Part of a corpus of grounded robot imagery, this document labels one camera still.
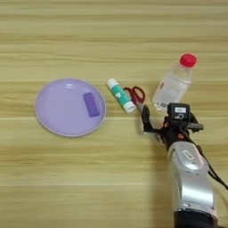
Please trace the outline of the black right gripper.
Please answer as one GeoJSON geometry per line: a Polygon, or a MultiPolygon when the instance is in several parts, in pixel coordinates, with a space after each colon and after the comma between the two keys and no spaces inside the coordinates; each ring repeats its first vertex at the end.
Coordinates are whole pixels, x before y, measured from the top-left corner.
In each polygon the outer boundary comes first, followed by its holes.
{"type": "Polygon", "coordinates": [[[173,143],[189,143],[191,138],[188,129],[192,130],[192,132],[199,132],[204,129],[204,126],[198,122],[193,114],[191,114],[191,119],[173,119],[165,117],[163,126],[160,129],[156,129],[151,124],[150,110],[147,105],[142,107],[142,124],[145,133],[154,133],[160,136],[160,139],[165,144],[167,150],[169,150],[173,143]]]}

